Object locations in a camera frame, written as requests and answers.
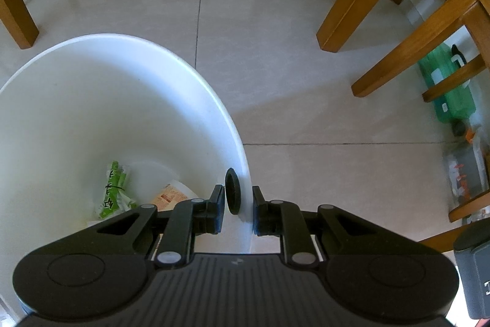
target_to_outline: floor tile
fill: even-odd
[[[19,50],[0,25],[0,84],[48,47],[95,32],[140,36],[194,65],[199,0],[25,1],[40,35],[31,49]]]
[[[332,204],[413,240],[453,228],[440,144],[246,146],[266,200]]]
[[[202,0],[197,69],[245,143],[438,142],[450,138],[411,68],[369,97],[350,85],[413,27],[380,0],[339,53],[315,33],[334,0]]]

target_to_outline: trash can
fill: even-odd
[[[12,288],[28,252],[86,227],[112,160],[128,165],[127,192],[152,200],[171,180],[202,198],[234,168],[238,216],[196,251],[246,253],[252,235],[247,159],[224,105],[187,63],[132,36],[97,34],[56,45],[0,91],[0,294],[21,316]]]

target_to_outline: white bin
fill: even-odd
[[[237,217],[195,250],[246,253],[252,192],[238,132],[205,80],[167,49],[132,36],[68,40],[21,68],[0,91],[0,294],[14,312],[16,263],[31,250],[86,227],[106,167],[131,168],[139,203],[172,179],[208,198],[234,168]]]

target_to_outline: green plastic container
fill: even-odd
[[[451,48],[442,43],[418,61],[418,66],[428,88],[447,78],[459,68],[459,64],[451,60],[452,57]],[[437,119],[444,123],[467,120],[476,110],[475,102],[467,83],[459,85],[457,88],[438,97],[433,103]]]

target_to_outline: ribbed black surface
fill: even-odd
[[[134,303],[100,320],[60,323],[33,315],[19,324],[21,327],[276,325],[388,327],[342,308],[315,274],[286,267],[278,255],[228,254],[196,254],[184,268],[157,273]],[[442,318],[417,325],[447,326],[450,324]]]

